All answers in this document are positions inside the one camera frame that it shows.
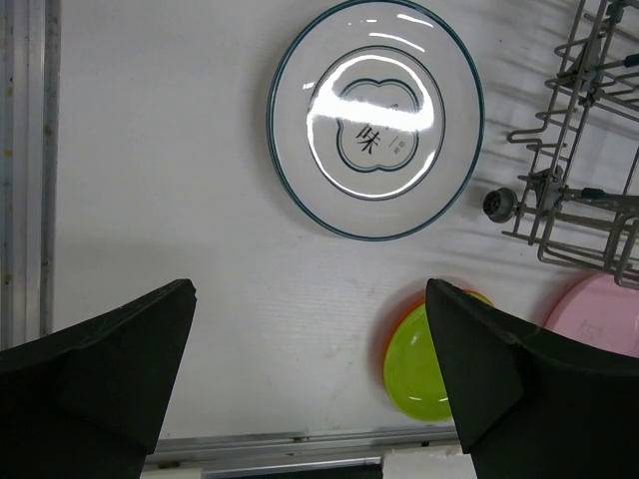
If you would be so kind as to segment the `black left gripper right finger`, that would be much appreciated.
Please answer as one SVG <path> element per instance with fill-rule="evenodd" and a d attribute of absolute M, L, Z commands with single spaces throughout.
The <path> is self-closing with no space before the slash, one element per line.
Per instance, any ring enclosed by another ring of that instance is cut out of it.
<path fill-rule="evenodd" d="M 563 337 L 439 278 L 434 349 L 479 478 L 635 478 L 638 361 Z"/>

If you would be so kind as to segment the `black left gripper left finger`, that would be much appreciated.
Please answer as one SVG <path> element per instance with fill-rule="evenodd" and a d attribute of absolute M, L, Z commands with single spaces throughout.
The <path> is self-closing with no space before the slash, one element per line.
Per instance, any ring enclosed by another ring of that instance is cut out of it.
<path fill-rule="evenodd" d="M 4 478 L 138 478 L 155 452 L 196 289 L 174 280 L 1 353 Z"/>

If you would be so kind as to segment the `pink plate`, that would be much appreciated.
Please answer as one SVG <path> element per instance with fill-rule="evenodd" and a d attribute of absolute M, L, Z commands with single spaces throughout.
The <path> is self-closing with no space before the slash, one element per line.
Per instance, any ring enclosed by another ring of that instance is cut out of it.
<path fill-rule="evenodd" d="M 549 313 L 544 327 L 599 349 L 638 357 L 638 291 L 607 274 L 572 287 Z"/>

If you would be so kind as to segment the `lime green small plate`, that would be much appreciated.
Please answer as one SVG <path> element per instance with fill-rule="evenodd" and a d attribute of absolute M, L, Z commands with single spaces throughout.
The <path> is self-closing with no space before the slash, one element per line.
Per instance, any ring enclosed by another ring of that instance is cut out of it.
<path fill-rule="evenodd" d="M 452 419 L 426 309 L 413 312 L 395 333 L 384 373 L 386 393 L 402 414 L 428 423 Z"/>

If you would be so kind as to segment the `orange small plate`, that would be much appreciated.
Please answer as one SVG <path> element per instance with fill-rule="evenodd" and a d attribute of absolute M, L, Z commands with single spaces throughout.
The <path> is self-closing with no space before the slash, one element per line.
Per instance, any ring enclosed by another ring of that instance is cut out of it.
<path fill-rule="evenodd" d="M 465 293 L 481 300 L 482 302 L 490 305 L 490 306 L 494 306 L 494 303 L 484 294 L 473 290 L 473 289 L 466 289 L 464 291 Z M 406 310 L 405 312 L 395 321 L 395 323 L 392 326 L 392 329 L 390 330 L 390 332 L 386 335 L 386 340 L 383 346 L 383 353 L 381 355 L 381 360 L 379 362 L 380 365 L 380 378 L 382 381 L 382 385 L 384 387 L 385 390 L 388 390 L 388 387 L 385 385 L 386 380 L 385 380 L 385 373 L 384 373 L 384 363 L 386 360 L 386 356 L 387 356 L 387 352 L 390 348 L 390 344 L 392 342 L 393 337 L 395 336 L 395 333 L 397 332 L 397 330 L 407 321 L 408 317 L 415 311 L 422 311 L 425 309 L 425 300 L 418 300 L 415 301 L 413 304 L 411 304 Z"/>

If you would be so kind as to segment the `white plate blue rim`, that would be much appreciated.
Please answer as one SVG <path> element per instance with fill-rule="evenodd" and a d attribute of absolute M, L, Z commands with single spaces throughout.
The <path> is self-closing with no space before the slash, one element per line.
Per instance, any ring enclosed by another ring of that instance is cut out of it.
<path fill-rule="evenodd" d="M 274 72 L 266 135 L 296 206 L 327 231 L 388 241 L 434 223 L 477 164 L 485 106 L 457 33 L 413 1 L 345 1 Z"/>

